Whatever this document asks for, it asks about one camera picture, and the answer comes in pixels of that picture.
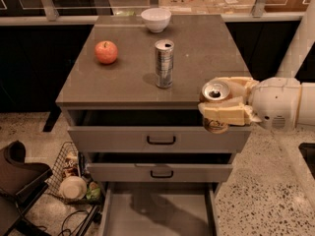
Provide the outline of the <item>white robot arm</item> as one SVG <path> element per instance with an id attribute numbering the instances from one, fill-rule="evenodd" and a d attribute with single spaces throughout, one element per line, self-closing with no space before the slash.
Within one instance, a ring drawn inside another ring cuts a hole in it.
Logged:
<path id="1" fill-rule="evenodd" d="M 295 78 L 218 77 L 203 85 L 198 108 L 212 133 L 253 123 L 267 130 L 309 128 L 315 126 L 315 85 Z"/>

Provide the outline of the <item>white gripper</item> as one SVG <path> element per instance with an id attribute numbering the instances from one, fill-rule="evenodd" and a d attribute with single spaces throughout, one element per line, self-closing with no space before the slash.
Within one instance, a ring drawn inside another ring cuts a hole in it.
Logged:
<path id="1" fill-rule="evenodd" d="M 213 96 L 236 99 L 200 102 L 198 108 L 204 118 L 236 126 L 254 122 L 267 130 L 294 128 L 301 90 L 297 79 L 274 77 L 258 83 L 251 77 L 218 77 L 214 82 Z M 239 97 L 249 94 L 251 106 Z"/>

